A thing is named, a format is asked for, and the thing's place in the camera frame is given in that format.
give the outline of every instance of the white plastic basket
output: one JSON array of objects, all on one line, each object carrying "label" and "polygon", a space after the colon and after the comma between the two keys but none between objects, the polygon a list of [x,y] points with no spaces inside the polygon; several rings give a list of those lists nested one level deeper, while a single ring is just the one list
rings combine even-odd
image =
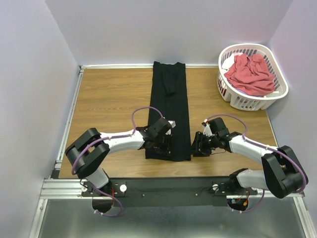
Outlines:
[{"label": "white plastic basket", "polygon": [[[270,73],[275,75],[275,91],[263,97],[249,96],[241,93],[228,83],[227,78],[224,76],[224,71],[221,66],[222,63],[236,52],[242,52],[251,56],[253,54],[260,54],[264,57],[267,67]],[[217,78],[217,85],[219,92],[226,102],[230,102],[230,105],[234,108],[245,111],[257,111],[259,109],[266,109],[277,99],[283,98],[288,93],[288,85],[284,79],[284,76],[277,65],[275,57],[272,51],[263,45],[259,44],[237,44],[225,48],[219,56],[219,73]]]}]

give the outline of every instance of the black pants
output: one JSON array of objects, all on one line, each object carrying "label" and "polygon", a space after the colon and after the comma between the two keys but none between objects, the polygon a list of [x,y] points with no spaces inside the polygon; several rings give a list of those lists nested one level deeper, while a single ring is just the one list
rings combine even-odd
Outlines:
[{"label": "black pants", "polygon": [[[170,156],[158,154],[154,149],[147,149],[146,158],[171,161],[190,160],[191,140],[185,64],[154,62],[150,106],[159,109],[167,120],[174,120],[176,127],[172,129]],[[158,119],[159,114],[150,110],[149,124],[155,123]]]}]

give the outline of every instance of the pink clothing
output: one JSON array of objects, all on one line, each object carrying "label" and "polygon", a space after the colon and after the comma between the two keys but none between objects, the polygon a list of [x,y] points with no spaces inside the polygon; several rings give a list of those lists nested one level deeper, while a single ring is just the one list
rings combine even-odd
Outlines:
[{"label": "pink clothing", "polygon": [[275,90],[274,74],[268,71],[259,54],[235,56],[234,64],[224,76],[234,88],[250,96],[265,96]]}]

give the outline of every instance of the wall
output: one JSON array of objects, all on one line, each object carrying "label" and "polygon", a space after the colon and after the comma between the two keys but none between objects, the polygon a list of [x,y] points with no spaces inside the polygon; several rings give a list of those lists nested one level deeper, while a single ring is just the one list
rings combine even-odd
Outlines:
[{"label": "wall", "polygon": [[288,96],[274,103],[269,117],[280,145],[291,146],[308,177],[306,203],[317,227],[317,1],[295,0],[269,45],[289,84]]},{"label": "wall", "polygon": [[292,0],[46,0],[80,65],[217,63],[227,46],[267,43]]},{"label": "wall", "polygon": [[0,237],[28,237],[78,64],[43,0],[1,1]]}]

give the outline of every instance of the wooden tabletop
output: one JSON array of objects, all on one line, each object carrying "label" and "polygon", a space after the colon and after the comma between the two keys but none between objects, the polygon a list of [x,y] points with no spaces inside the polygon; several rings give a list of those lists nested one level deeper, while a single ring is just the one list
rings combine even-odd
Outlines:
[{"label": "wooden tabletop", "polygon": [[[133,110],[150,104],[152,72],[151,68],[85,69],[66,147],[91,127],[107,133],[131,130],[130,117]],[[214,114],[231,114],[248,125],[249,138],[263,144],[275,145],[266,112],[245,112],[231,107],[219,94],[217,74],[217,68],[186,69],[191,141],[195,132],[201,131],[201,123],[205,118]],[[148,109],[137,112],[137,126],[146,126],[148,115]],[[231,132],[244,131],[240,122],[228,117],[223,119]],[[228,152],[210,157],[196,157],[191,161],[171,162],[145,159],[144,150],[108,155],[101,167],[112,178],[225,176],[241,168],[262,168],[251,159]],[[71,175],[71,164],[65,156],[59,178],[76,178]]]}]

